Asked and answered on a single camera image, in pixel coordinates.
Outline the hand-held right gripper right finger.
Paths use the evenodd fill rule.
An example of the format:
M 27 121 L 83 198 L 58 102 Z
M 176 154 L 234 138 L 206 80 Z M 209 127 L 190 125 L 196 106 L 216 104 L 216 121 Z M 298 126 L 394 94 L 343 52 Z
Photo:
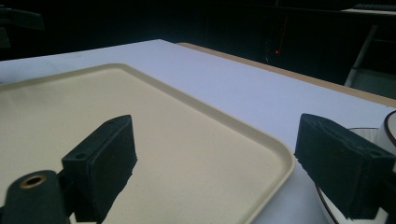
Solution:
M 330 119 L 303 114 L 295 157 L 345 217 L 373 219 L 383 209 L 396 220 L 396 155 Z

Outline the metal stand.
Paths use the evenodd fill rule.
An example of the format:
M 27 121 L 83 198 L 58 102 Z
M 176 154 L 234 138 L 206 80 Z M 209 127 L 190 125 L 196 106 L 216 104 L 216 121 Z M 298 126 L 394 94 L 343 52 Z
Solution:
M 378 26 L 372 25 L 352 65 L 345 86 L 396 100 L 396 75 L 362 68 L 363 60 L 374 41 Z

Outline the dark device with red light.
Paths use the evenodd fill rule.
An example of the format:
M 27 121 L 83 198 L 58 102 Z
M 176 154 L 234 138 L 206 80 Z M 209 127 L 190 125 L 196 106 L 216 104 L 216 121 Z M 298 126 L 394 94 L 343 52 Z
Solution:
M 288 19 L 288 15 L 272 15 L 266 23 L 263 54 L 267 64 L 276 63 L 282 54 Z

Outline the beige plastic tray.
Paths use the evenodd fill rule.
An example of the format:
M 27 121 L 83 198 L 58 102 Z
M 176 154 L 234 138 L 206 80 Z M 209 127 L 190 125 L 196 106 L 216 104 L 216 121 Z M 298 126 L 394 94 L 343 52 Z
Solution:
M 8 186 L 107 120 L 132 118 L 137 163 L 104 224 L 246 224 L 292 173 L 291 151 L 123 64 L 0 85 L 0 205 Z

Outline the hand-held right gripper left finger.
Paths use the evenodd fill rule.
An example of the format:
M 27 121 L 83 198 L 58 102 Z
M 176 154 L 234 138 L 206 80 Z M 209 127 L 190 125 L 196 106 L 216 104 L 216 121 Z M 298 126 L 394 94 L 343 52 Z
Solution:
M 104 122 L 62 158 L 66 211 L 78 222 L 103 222 L 136 163 L 132 117 Z

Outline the white saucer with dark rim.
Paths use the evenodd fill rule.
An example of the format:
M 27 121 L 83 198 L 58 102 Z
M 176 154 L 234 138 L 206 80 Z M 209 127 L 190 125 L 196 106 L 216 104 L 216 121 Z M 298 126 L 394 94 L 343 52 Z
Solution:
M 351 131 L 375 144 L 381 144 L 382 140 L 387 139 L 381 128 L 352 128 Z M 391 217 L 382 208 L 378 210 L 374 219 L 346 218 L 319 186 L 316 188 L 321 209 L 330 224 L 396 224 L 396 218 Z

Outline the white cup with dark rim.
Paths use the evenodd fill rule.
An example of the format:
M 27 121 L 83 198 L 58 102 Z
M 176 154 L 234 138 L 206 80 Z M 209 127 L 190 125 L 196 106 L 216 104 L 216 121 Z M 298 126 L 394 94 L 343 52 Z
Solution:
M 375 143 L 392 156 L 393 171 L 396 172 L 396 110 L 384 118 L 377 131 Z

